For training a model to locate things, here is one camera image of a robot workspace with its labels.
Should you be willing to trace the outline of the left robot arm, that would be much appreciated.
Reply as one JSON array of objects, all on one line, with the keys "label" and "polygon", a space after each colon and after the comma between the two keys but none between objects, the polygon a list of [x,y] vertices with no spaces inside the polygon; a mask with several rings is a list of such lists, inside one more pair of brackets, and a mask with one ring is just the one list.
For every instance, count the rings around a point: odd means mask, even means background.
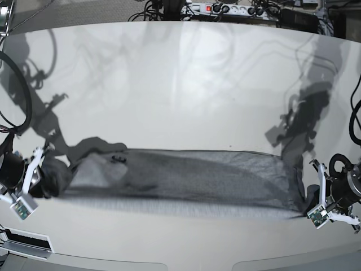
[{"label": "left robot arm", "polygon": [[355,94],[360,95],[360,85],[357,85],[350,96],[350,112],[348,119],[341,125],[332,124],[328,136],[334,131],[341,132],[336,145],[331,145],[327,138],[326,150],[337,152],[330,158],[328,173],[322,173],[321,186],[325,186],[325,196],[328,212],[335,211],[345,215],[354,203],[360,202],[360,101],[354,102]]}]

